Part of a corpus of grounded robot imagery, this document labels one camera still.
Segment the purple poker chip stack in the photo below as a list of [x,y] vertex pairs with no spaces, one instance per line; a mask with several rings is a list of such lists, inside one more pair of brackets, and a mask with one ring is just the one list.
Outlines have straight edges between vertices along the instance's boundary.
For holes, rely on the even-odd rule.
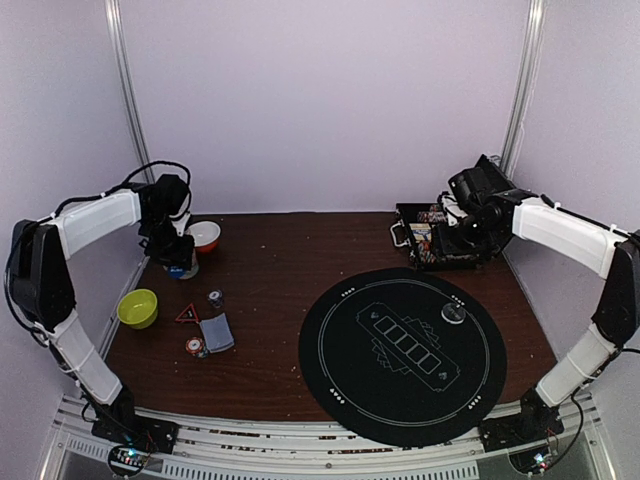
[[207,301],[214,309],[220,309],[224,305],[224,296],[221,290],[212,290],[207,294]]

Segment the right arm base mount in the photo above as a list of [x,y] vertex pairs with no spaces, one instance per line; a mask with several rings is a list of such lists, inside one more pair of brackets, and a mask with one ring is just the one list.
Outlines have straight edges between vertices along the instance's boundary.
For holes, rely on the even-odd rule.
[[492,452],[541,441],[550,433],[561,434],[565,427],[556,410],[534,414],[521,412],[483,420],[479,425],[484,450]]

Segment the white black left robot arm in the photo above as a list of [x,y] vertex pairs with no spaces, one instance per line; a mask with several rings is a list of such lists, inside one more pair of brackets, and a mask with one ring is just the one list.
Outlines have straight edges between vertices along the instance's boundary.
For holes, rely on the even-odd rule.
[[4,269],[7,306],[17,323],[48,348],[66,375],[79,383],[106,429],[123,444],[144,433],[131,391],[114,374],[86,334],[76,309],[68,260],[92,243],[137,226],[146,257],[167,270],[190,271],[195,241],[187,234],[191,172],[139,183],[131,172],[119,184],[62,201],[41,220],[15,224]]

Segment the orange poker chip stack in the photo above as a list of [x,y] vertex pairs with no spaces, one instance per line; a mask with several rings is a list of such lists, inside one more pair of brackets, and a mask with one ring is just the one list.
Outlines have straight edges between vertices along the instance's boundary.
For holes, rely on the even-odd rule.
[[185,350],[193,357],[204,359],[209,355],[204,340],[200,337],[193,337],[186,341]]

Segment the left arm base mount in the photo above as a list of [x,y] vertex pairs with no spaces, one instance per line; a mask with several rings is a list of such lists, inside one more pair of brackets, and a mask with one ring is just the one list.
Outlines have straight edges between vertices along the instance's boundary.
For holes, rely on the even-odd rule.
[[133,447],[146,453],[171,454],[179,426],[175,422],[134,414],[129,420],[117,419],[109,410],[96,406],[93,436]]

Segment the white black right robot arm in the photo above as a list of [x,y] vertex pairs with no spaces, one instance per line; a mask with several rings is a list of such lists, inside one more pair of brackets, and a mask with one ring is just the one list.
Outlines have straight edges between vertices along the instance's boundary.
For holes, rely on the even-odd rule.
[[533,441],[636,335],[639,235],[519,188],[487,159],[450,177],[439,202],[456,254],[488,257],[516,242],[511,252],[534,311],[546,333],[561,336],[557,363],[521,397],[519,413],[500,424]]

